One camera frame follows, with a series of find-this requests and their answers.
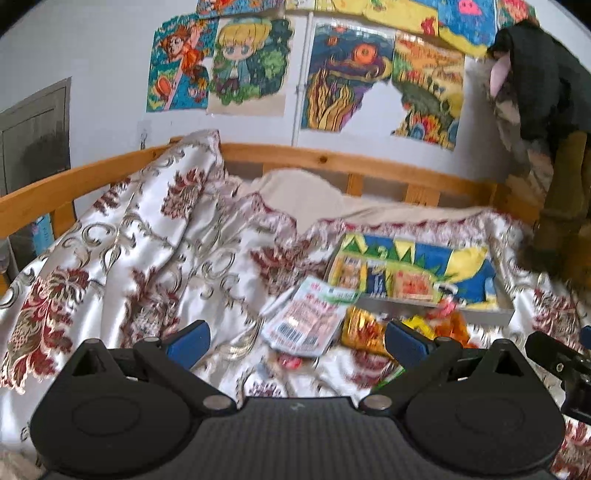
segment cartoon drawing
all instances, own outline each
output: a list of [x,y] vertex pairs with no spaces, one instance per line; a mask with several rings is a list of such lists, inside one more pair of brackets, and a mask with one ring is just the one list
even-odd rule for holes
[[535,18],[535,8],[524,0],[497,0],[496,13],[499,29],[512,27],[527,18]]
[[[513,4],[522,0],[496,0]],[[337,10],[406,32],[441,37],[483,57],[496,35],[495,0],[287,0],[287,9]]]
[[209,90],[223,106],[260,99],[281,89],[287,71],[289,20],[240,18],[217,37]]
[[463,104],[464,55],[396,35],[392,81],[408,112],[392,132],[453,150]]
[[317,25],[302,128],[340,132],[364,94],[392,73],[394,39],[344,25]]
[[154,34],[148,112],[206,108],[209,74],[202,65],[213,53],[217,20],[182,15],[163,23]]
[[215,18],[227,15],[254,14],[277,8],[278,0],[199,0],[199,18]]

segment white wall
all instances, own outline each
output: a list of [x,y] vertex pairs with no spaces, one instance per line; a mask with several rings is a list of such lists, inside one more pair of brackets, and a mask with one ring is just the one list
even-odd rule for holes
[[[589,37],[548,0],[531,0],[542,25],[591,66]],[[72,77],[70,152],[81,166],[173,135],[219,128],[222,141],[291,144],[306,18],[293,18],[295,36],[283,118],[208,115],[205,111],[145,113],[154,31],[196,0],[45,0],[0,38],[0,111],[52,83]],[[412,163],[470,179],[503,180],[511,168],[483,94],[466,78],[465,104],[454,152],[388,133],[400,122],[389,85],[366,94],[363,109],[340,134],[301,131],[301,147],[328,148]],[[92,201],[77,202],[81,213]]]

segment wooden bed frame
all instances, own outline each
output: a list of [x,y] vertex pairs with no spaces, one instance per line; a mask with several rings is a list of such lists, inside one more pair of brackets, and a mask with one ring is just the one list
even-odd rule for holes
[[[0,198],[0,238],[6,238],[46,213],[51,215],[55,237],[59,237],[76,221],[72,205],[74,199],[124,179],[158,158],[180,139],[173,137],[168,145],[73,168]],[[222,144],[222,154],[227,163],[262,164],[263,173],[286,167],[345,173],[348,174],[346,193],[352,196],[361,196],[364,177],[372,177],[408,184],[404,198],[408,203],[435,207],[440,195],[446,193],[466,197],[474,206],[492,206],[529,225],[533,225],[539,215],[537,207],[514,196],[504,185],[470,181],[361,155],[236,143]],[[6,285],[2,288],[0,283],[0,294],[5,288]]]

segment drawing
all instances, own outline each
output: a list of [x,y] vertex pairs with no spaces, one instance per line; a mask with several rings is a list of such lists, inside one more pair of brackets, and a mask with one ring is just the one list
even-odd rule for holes
[[392,132],[453,150],[463,103],[464,55],[396,34],[392,81],[407,116]]
[[[519,0],[498,0],[517,2]],[[287,9],[338,11],[410,33],[441,37],[484,57],[496,34],[495,0],[287,0]]]
[[199,18],[216,18],[227,15],[256,14],[277,8],[278,0],[199,0]]
[[301,119],[302,128],[340,132],[364,94],[392,73],[394,39],[344,25],[317,25]]
[[535,8],[524,0],[497,0],[496,15],[500,30],[527,18],[535,18]]
[[206,108],[209,74],[202,65],[213,54],[217,20],[182,15],[162,24],[154,34],[148,112]]
[[[287,19],[240,18],[221,27],[213,59],[213,78],[209,86],[213,95],[208,111],[265,115],[261,105],[252,105],[253,100],[262,101],[263,97],[280,91],[292,36]],[[243,103],[240,111],[233,108]],[[285,96],[267,100],[264,106],[268,116],[283,115]]]
[[494,0],[438,0],[438,3],[439,36],[471,57],[485,57],[496,36]]

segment snack package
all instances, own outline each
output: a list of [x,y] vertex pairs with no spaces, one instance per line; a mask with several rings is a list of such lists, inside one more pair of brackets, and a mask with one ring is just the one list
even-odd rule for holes
[[429,275],[399,270],[394,280],[394,297],[407,300],[433,301],[433,284]]
[[385,264],[368,265],[368,279],[365,293],[375,297],[388,296],[388,270]]
[[367,264],[365,260],[349,256],[337,257],[338,279],[336,286],[365,291],[367,279]]
[[386,324],[370,312],[350,307],[343,325],[341,343],[354,350],[374,353],[394,360],[386,350],[384,333]]
[[347,308],[359,294],[331,287],[307,277],[293,299],[261,330],[272,349],[289,355],[314,358],[329,347],[343,322]]
[[457,310],[444,319],[433,319],[427,322],[438,337],[450,337],[457,340],[464,348],[478,348],[470,342],[470,334],[461,312]]
[[411,319],[402,322],[407,327],[412,328],[415,332],[420,333],[429,340],[434,340],[437,337],[435,331],[428,325],[428,323],[420,316],[415,315]]

